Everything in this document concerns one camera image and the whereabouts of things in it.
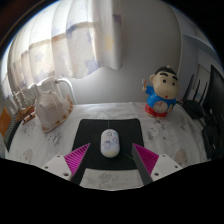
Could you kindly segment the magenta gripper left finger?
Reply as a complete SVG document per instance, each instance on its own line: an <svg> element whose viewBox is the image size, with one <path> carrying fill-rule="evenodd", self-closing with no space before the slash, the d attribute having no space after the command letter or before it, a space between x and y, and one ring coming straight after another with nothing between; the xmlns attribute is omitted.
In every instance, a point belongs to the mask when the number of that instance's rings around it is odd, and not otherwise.
<svg viewBox="0 0 224 224"><path fill-rule="evenodd" d="M85 144L65 156L56 155L42 169L70 181L80 167L89 146L90 144Z"/></svg>

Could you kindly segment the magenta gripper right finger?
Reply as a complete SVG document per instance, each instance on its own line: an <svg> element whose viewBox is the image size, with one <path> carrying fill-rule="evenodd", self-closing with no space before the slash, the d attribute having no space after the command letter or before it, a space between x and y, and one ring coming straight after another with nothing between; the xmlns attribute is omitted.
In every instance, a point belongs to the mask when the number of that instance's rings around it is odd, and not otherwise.
<svg viewBox="0 0 224 224"><path fill-rule="evenodd" d="M144 185L148 185L182 169L168 155L157 155L138 144L132 145L132 156Z"/></svg>

